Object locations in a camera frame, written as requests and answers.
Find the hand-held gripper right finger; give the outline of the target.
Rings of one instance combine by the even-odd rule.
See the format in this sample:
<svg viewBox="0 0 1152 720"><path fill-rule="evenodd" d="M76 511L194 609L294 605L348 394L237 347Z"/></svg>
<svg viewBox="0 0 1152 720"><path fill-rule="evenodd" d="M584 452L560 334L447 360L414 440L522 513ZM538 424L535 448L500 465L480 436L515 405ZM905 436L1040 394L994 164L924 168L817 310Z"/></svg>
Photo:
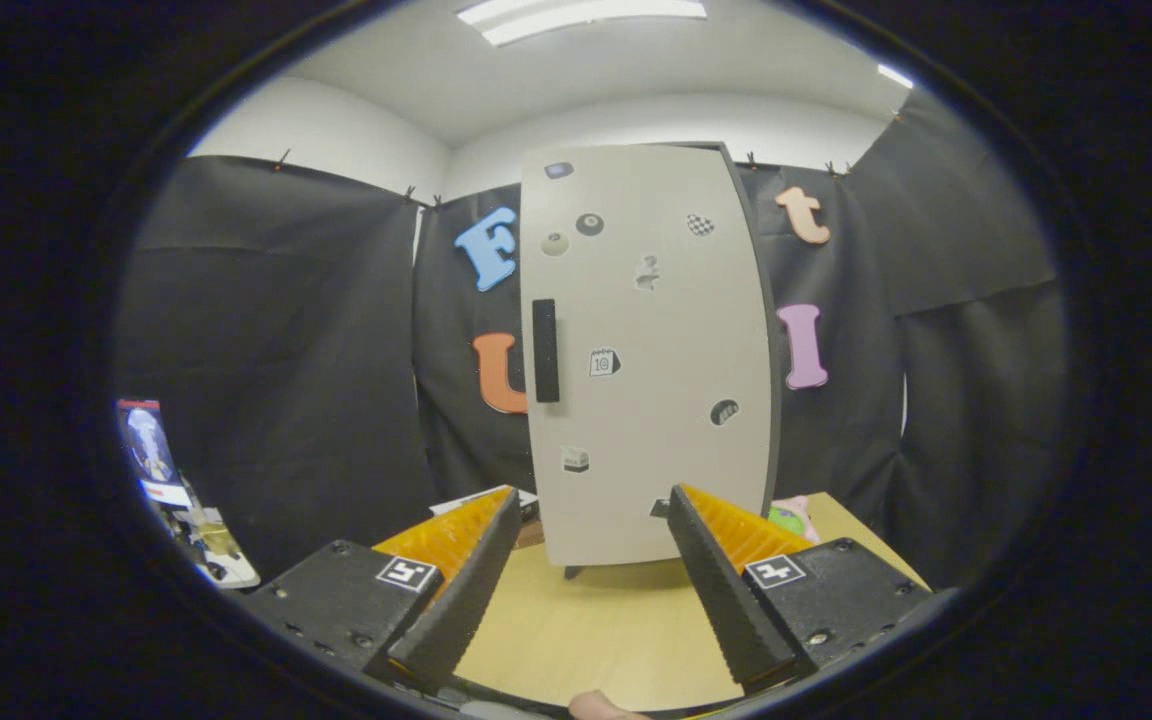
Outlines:
<svg viewBox="0 0 1152 720"><path fill-rule="evenodd" d="M749 694L877 647L934 597L858 539L808 541L703 488L673 487L666 523L733 682Z"/></svg>

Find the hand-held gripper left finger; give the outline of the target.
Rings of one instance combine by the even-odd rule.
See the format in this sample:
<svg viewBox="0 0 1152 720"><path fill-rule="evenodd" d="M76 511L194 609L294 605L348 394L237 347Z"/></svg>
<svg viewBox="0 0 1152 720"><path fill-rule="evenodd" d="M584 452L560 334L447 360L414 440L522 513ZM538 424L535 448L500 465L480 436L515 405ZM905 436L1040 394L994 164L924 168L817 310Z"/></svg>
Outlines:
<svg viewBox="0 0 1152 720"><path fill-rule="evenodd" d="M242 609L339 673L434 691L477 634L521 525L517 488L492 488L372 546L324 544Z"/></svg>

